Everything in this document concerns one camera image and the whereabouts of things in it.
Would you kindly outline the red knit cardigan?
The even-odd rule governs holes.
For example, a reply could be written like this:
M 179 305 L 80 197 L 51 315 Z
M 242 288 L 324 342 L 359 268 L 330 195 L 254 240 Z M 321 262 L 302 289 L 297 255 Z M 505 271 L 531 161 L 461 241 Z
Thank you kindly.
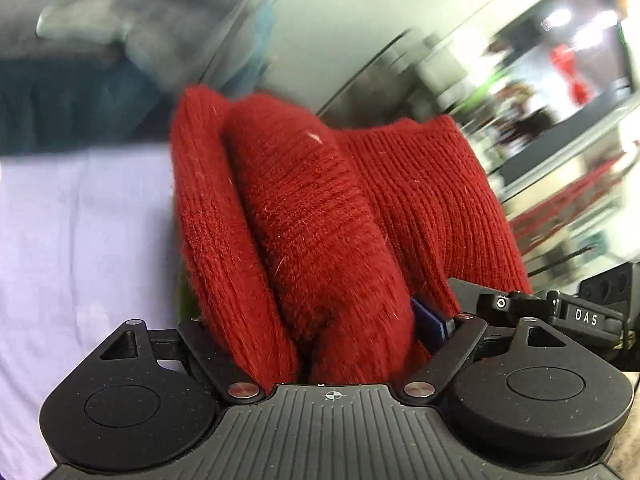
M 262 388 L 397 384 L 410 300 L 450 278 L 529 288 L 506 215 L 448 116 L 334 130 L 274 96 L 186 90 L 171 127 L 183 261 L 218 346 Z

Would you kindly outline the teal blue blanket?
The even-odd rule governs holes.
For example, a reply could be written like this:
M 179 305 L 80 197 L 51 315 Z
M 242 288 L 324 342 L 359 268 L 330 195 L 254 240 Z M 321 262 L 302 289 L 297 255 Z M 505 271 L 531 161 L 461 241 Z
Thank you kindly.
M 160 88 L 123 54 L 106 61 L 1 55 L 2 154 L 160 141 L 186 87 Z

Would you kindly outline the grey duvet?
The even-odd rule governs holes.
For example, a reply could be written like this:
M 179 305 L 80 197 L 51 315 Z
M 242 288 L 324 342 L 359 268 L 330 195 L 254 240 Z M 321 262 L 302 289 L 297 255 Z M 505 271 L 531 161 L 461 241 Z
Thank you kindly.
M 171 92 L 249 92 L 271 29 L 266 0 L 1 0 L 2 58 L 123 54 Z

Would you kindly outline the grey towel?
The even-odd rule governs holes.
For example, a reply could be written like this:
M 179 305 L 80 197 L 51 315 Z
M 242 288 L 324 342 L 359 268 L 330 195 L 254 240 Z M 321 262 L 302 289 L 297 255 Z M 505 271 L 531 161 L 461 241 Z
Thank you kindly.
M 167 91 L 223 86 L 234 65 L 228 47 L 245 0 L 61 0 L 40 13 L 38 37 L 118 44 Z

